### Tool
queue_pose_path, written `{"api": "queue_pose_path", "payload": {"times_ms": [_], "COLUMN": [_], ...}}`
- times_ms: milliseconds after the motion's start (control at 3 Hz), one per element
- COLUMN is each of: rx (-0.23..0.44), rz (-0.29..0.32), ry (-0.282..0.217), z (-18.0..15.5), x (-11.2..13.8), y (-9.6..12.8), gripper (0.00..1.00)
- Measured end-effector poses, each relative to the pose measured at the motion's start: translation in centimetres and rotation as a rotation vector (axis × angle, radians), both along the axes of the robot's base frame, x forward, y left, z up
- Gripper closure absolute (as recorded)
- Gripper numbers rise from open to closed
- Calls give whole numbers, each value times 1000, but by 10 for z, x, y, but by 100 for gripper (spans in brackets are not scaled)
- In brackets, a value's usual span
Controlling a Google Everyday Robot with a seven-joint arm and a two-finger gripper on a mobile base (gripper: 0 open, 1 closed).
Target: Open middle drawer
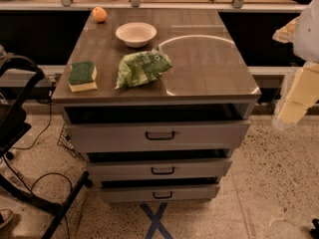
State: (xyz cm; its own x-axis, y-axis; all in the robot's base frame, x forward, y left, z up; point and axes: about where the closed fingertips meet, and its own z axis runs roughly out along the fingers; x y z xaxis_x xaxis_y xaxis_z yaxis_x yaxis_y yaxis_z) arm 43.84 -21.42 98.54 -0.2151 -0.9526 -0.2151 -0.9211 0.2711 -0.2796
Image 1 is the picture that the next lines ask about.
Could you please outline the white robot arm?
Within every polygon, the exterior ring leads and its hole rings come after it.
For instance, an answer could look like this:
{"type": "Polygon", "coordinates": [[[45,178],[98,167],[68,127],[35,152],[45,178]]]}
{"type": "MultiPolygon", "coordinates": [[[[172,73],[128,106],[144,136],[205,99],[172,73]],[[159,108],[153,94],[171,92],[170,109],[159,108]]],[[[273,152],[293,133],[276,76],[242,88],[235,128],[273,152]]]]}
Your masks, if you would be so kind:
{"type": "Polygon", "coordinates": [[[277,30],[272,37],[292,43],[295,56],[305,61],[284,77],[272,124],[287,129],[298,124],[319,101],[319,0],[312,0],[301,14],[277,30]]]}

